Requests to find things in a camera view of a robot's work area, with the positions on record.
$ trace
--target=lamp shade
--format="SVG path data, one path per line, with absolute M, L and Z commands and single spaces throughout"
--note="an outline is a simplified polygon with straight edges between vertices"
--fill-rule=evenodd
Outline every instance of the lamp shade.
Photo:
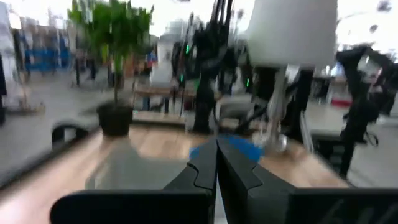
M 257 67 L 324 67 L 333 63 L 336 0 L 256 0 L 245 33 Z

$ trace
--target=blue cloth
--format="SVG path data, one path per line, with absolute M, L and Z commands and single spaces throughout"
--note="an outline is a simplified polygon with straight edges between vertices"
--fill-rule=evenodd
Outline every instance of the blue cloth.
M 251 141 L 242 139 L 238 136 L 223 136 L 229 141 L 229 143 L 239 150 L 248 159 L 258 162 L 260 157 L 263 155 L 263 150 L 260 147 L 255 146 Z M 194 147 L 190 150 L 190 159 L 193 159 L 203 148 L 203 145 Z

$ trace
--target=plant pot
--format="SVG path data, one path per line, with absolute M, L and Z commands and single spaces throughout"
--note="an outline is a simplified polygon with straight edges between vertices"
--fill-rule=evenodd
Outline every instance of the plant pot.
M 129 134 L 132 107 L 107 104 L 97 108 L 99 125 L 105 136 L 121 137 Z

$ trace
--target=desk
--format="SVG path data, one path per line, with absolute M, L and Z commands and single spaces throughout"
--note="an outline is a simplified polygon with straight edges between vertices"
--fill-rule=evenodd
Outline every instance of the desk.
M 305 117 L 308 130 L 312 134 L 330 134 L 340 136 L 341 130 L 345 127 L 343 116 L 346 108 L 338 108 L 332 105 L 319 105 L 308 102 Z
M 101 132 L 94 133 L 68 154 L 3 192 L 0 223 L 47 224 L 55 201 L 87 188 L 159 189 L 185 167 L 190 149 L 207 138 L 181 129 L 134 125 L 128 138 L 106 138 Z M 347 187 L 317 156 L 298 145 L 294 147 L 292 153 L 271 155 L 260 164 L 299 187 Z
M 134 121 L 154 121 L 157 123 L 164 123 L 164 124 L 177 124 L 179 126 L 184 126 L 187 120 L 187 117 L 183 114 L 179 116 L 178 114 L 165 114 L 165 113 L 158 113 L 154 111 L 140 111 L 135 112 L 133 114 Z M 237 127 L 239 124 L 238 119 L 233 118 L 224 118 L 221 120 L 221 127 L 233 129 Z M 249 125 L 249 131 L 257 131 L 260 129 L 260 125 L 266 127 L 265 122 L 263 121 L 252 121 Z
M 169 98 L 173 97 L 173 88 L 172 87 L 158 87 L 158 86 L 150 86 L 148 84 L 140 84 L 137 83 L 134 86 L 134 93 L 133 93 L 133 102 L 135 102 L 136 95 L 143 96 L 147 98 L 147 102 L 144 103 L 144 108 L 150 108 L 150 97 L 151 96 L 163 96 L 166 98 L 165 100 L 165 112 L 169 112 Z M 182 95 L 186 98 L 194 98 L 196 96 L 196 90 L 193 87 L 186 87 L 185 91 L 183 92 L 182 89 L 179 89 L 176 92 L 176 97 L 181 98 Z M 215 98 L 220 99 L 222 96 L 219 92 L 215 92 Z
M 331 77 L 324 75 L 317 75 L 313 77 L 311 96 L 312 98 L 318 99 L 320 102 L 328 102 L 328 95 L 333 92 L 346 90 L 346 80 L 343 77 Z

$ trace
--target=table leg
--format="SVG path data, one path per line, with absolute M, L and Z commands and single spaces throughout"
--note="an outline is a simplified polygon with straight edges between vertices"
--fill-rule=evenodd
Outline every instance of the table leg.
M 169 97 L 164 98 L 164 113 L 165 114 L 169 113 L 169 104 L 170 104 L 170 98 Z
M 150 97 L 143 97 L 142 99 L 142 109 L 143 110 L 150 110 Z

